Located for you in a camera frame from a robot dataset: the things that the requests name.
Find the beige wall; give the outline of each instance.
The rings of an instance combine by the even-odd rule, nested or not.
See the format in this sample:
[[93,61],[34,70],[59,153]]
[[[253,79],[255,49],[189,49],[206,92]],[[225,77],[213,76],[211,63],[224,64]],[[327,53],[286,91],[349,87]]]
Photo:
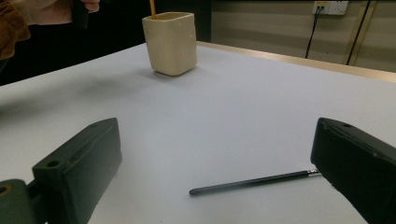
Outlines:
[[[377,3],[356,65],[396,72],[391,62],[395,62],[396,10],[392,7],[396,4],[383,4]],[[314,1],[213,1],[212,42],[303,58],[313,27],[313,5]],[[349,1],[346,15],[320,16],[308,58],[342,63],[360,9],[361,1]],[[387,42],[378,40],[378,29],[384,26],[387,31],[380,38]],[[379,49],[381,57],[374,55],[373,49]]]

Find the ceramic cup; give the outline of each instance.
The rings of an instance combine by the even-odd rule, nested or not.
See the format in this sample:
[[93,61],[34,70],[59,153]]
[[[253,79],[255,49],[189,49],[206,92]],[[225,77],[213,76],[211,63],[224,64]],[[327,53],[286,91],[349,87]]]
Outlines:
[[194,14],[166,12],[143,18],[148,56],[154,71],[180,76],[197,64]]

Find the hand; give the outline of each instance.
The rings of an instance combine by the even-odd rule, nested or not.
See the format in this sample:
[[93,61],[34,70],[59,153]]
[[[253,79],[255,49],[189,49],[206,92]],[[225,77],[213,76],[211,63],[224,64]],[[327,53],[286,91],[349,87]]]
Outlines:
[[[80,0],[90,12],[99,10],[100,0]],[[73,0],[10,0],[28,25],[63,24],[72,20]]]

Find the pen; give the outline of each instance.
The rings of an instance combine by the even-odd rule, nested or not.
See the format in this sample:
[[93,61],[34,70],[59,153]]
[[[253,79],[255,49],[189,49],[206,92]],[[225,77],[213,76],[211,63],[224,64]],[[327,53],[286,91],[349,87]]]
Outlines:
[[232,189],[244,189],[244,188],[250,188],[250,187],[256,187],[256,186],[260,186],[260,185],[278,183],[278,182],[283,182],[283,181],[288,181],[288,180],[293,180],[293,179],[300,179],[300,178],[305,178],[305,177],[309,177],[312,175],[319,175],[319,174],[320,174],[319,170],[312,169],[312,170],[299,171],[299,172],[288,173],[288,174],[283,174],[283,175],[271,175],[271,176],[257,178],[257,179],[250,179],[250,180],[238,181],[238,182],[233,182],[233,183],[228,183],[228,184],[215,185],[215,186],[211,186],[211,187],[192,189],[192,190],[190,190],[190,195],[197,196],[197,195],[216,193],[216,192],[232,190]]

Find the electrical outlet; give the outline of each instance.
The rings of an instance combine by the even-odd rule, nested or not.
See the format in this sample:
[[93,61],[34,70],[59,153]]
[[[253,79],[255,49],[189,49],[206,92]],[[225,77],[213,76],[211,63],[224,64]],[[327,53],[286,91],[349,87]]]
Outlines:
[[329,5],[329,15],[344,15],[347,10],[348,1],[330,1]]
[[317,13],[318,7],[322,7],[322,10],[320,11],[320,15],[328,14],[329,5],[330,5],[330,1],[315,1],[314,8],[312,9],[312,14]]

